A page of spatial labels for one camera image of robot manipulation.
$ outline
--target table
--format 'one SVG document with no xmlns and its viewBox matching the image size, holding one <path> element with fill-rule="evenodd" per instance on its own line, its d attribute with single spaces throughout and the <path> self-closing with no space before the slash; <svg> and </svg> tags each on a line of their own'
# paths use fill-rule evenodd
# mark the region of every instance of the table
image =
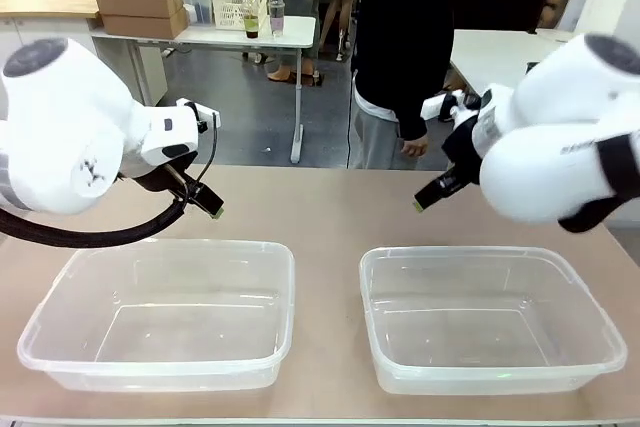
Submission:
<svg viewBox="0 0 640 427">
<path fill-rule="evenodd" d="M 640 419 L 640 269 L 599 227 L 570 235 L 555 225 L 498 217 L 468 187 L 417 214 L 412 196 L 437 173 L 214 166 L 205 182 L 225 200 L 214 222 L 200 211 L 161 237 L 266 240 L 296 259 L 293 346 L 263 391 L 99 394 L 67 391 L 21 366 L 27 320 L 72 255 L 14 239 L 0 245 L 0 417 L 80 424 L 602 424 Z M 116 229 L 168 205 L 119 182 L 81 216 L 31 217 L 73 229 Z M 626 367 L 578 392 L 507 397 L 388 395 L 377 384 L 360 298 L 358 263 L 369 249 L 410 245 L 519 245 L 559 252 L 611 316 L 629 347 Z"/>
<path fill-rule="evenodd" d="M 159 40 L 139 37 L 123 37 L 107 34 L 104 29 L 93 31 L 93 37 L 124 39 L 129 45 L 129 51 L 136 65 L 136 72 L 140 64 L 140 45 L 154 45 L 159 47 L 175 47 L 176 45 L 187 45 L 193 49 L 210 50 L 231 50 L 247 51 L 254 50 L 262 53 L 277 53 L 287 50 L 294 50 L 296 53 L 297 71 L 302 72 L 302 49 L 313 45 L 316 21 L 312 17 L 292 17 L 286 16 L 284 22 L 284 34 L 281 37 L 273 37 L 268 23 L 263 25 L 257 39 L 248 39 L 244 31 L 218 30 L 211 27 L 191 26 L 182 32 L 174 40 Z M 296 82 L 296 123 L 293 133 L 293 143 L 291 147 L 291 162 L 297 164 L 300 161 L 300 150 L 302 148 L 302 135 L 304 126 L 301 120 L 302 106 L 302 82 L 298 76 Z M 144 82 L 139 83 L 143 92 L 143 99 L 146 105 L 149 103 L 149 95 Z"/>
<path fill-rule="evenodd" d="M 540 62 L 565 44 L 573 33 L 539 29 L 527 32 L 456 30 L 451 63 L 476 93 L 489 84 L 514 88 L 527 72 L 528 62 Z"/>
</svg>

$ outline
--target stack of cardboard boxes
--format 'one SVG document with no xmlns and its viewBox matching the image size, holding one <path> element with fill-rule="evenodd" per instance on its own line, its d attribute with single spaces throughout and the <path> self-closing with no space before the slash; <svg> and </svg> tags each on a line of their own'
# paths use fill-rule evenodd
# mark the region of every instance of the stack of cardboard boxes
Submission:
<svg viewBox="0 0 640 427">
<path fill-rule="evenodd" d="M 97 0 L 107 33 L 174 39 L 189 25 L 182 0 Z"/>
</svg>

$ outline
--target bottle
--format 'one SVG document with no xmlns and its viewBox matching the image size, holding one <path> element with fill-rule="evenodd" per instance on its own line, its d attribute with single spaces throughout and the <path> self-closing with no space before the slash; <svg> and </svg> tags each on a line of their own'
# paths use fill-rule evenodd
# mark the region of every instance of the bottle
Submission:
<svg viewBox="0 0 640 427">
<path fill-rule="evenodd" d="M 274 37 L 284 32 L 284 0 L 269 0 L 269 20 Z"/>
</svg>

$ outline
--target black sweater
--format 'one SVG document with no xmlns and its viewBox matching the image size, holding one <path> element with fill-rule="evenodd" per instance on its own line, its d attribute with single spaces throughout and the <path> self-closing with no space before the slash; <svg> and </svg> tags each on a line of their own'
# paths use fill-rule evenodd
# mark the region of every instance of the black sweater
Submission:
<svg viewBox="0 0 640 427">
<path fill-rule="evenodd" d="M 400 135 L 427 132 L 425 99 L 442 89 L 453 47 L 452 0 L 362 0 L 356 37 L 356 87 L 395 112 Z"/>
</svg>

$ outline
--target container rim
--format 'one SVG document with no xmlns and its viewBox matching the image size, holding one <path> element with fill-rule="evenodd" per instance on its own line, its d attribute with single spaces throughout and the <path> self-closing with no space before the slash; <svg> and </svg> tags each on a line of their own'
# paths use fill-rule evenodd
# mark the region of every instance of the container rim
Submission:
<svg viewBox="0 0 640 427">
<path fill-rule="evenodd" d="M 250 240 L 227 240 L 227 239 L 158 239 L 149 238 L 136 242 L 132 245 L 154 243 L 154 242 L 175 242 L 175 241 L 195 241 L 195 242 L 211 242 L 222 244 L 244 244 L 255 243 L 269 245 L 276 249 L 282 250 L 288 258 L 287 271 L 289 283 L 292 288 L 287 297 L 288 312 L 286 313 L 286 322 L 284 326 L 285 335 L 282 345 L 271 355 L 260 359 L 247 360 L 207 360 L 207 361 L 189 361 L 189 362 L 89 362 L 89 361 L 73 361 L 73 360 L 47 360 L 35 358 L 27 354 L 26 346 L 32 340 L 33 335 L 37 335 L 36 321 L 45 307 L 47 301 L 51 297 L 58 283 L 67 274 L 69 268 L 73 266 L 73 262 L 78 258 L 95 254 L 97 252 L 107 250 L 78 250 L 76 251 L 67 264 L 62 268 L 56 276 L 49 292 L 44 300 L 38 304 L 35 311 L 27 322 L 17 345 L 18 358 L 22 365 L 31 370 L 39 370 L 44 372 L 85 374 L 85 375 L 102 375 L 105 377 L 132 377 L 132 376 L 166 376 L 166 375 L 211 375 L 211 374 L 235 374 L 260 369 L 268 369 L 275 367 L 281 363 L 291 350 L 293 340 L 293 321 L 295 317 L 295 258 L 291 250 L 283 244 L 267 241 L 250 241 Z"/>
<path fill-rule="evenodd" d="M 371 270 L 368 266 L 368 262 L 371 257 L 376 254 L 385 251 L 400 252 L 406 249 L 418 249 L 421 252 L 429 253 L 445 252 L 455 253 L 456 251 L 462 252 L 469 249 L 475 249 L 477 251 L 491 252 L 494 251 L 496 256 L 500 251 L 505 254 L 519 253 L 517 257 L 529 257 L 540 258 L 542 260 L 553 260 L 556 267 L 565 276 L 567 281 L 577 283 L 589 296 L 593 304 L 596 306 L 598 312 L 602 316 L 603 320 L 607 324 L 606 333 L 609 335 L 609 343 L 614 350 L 615 357 L 606 363 L 591 363 L 591 364 L 579 364 L 579 365 L 562 365 L 562 366 L 544 366 L 544 367 L 424 367 L 424 366 L 410 366 L 403 365 L 392 361 L 387 357 L 380 348 L 380 343 L 375 333 L 373 315 L 371 314 L 370 304 L 371 298 L 369 296 L 369 289 L 367 288 L 367 273 Z M 588 286 L 578 276 L 577 272 L 573 269 L 571 264 L 562 257 L 560 254 L 553 252 L 549 249 L 541 247 L 517 247 L 517 246 L 417 246 L 417 247 L 378 247 L 368 251 L 360 260 L 360 293 L 362 295 L 362 301 L 364 304 L 365 321 L 367 324 L 367 334 L 369 337 L 369 346 L 373 358 L 376 362 L 381 364 L 381 367 L 387 371 L 393 372 L 398 375 L 405 375 L 407 378 L 415 378 L 418 375 L 428 375 L 430 380 L 438 380 L 442 377 L 443 380 L 482 380 L 488 378 L 504 379 L 523 379 L 523 378 L 555 378 L 559 374 L 563 376 L 569 375 L 598 375 L 604 373 L 616 372 L 624 367 L 629 355 L 628 347 L 618 328 L 615 326 L 606 311 L 600 306 L 596 299 L 591 294 Z"/>
</svg>

